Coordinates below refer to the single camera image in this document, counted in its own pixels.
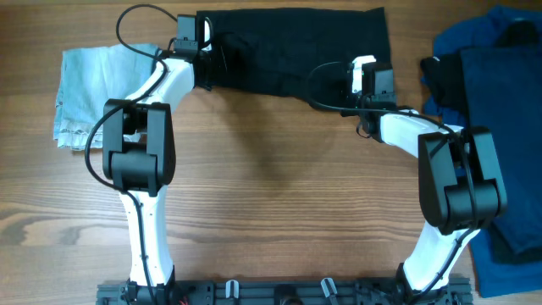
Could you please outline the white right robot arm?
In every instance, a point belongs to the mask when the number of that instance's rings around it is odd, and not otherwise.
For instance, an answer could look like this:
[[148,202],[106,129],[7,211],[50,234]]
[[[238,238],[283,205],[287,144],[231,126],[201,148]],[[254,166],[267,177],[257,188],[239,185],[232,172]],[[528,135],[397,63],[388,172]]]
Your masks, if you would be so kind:
[[425,223],[398,276],[413,297],[442,289],[465,246],[507,208],[491,133],[444,125],[413,110],[376,108],[361,110],[360,128],[417,158]]

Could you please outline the black shorts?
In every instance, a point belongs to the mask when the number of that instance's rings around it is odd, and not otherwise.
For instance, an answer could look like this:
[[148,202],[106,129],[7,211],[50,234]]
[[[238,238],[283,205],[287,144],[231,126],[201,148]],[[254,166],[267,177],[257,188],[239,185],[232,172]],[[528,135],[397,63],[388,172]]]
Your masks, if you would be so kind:
[[385,11],[272,8],[203,10],[213,26],[212,86],[351,108],[346,66],[390,61]]

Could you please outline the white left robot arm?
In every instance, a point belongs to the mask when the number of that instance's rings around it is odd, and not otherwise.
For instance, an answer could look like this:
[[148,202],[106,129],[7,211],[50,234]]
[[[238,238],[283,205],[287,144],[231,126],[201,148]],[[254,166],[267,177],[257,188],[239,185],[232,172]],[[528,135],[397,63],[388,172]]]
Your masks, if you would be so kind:
[[175,53],[146,61],[128,74],[122,99],[104,106],[104,175],[126,212],[130,246],[129,280],[137,286],[166,286],[174,276],[165,227],[165,200],[175,172],[172,114],[199,80],[207,77],[210,51],[194,58]]

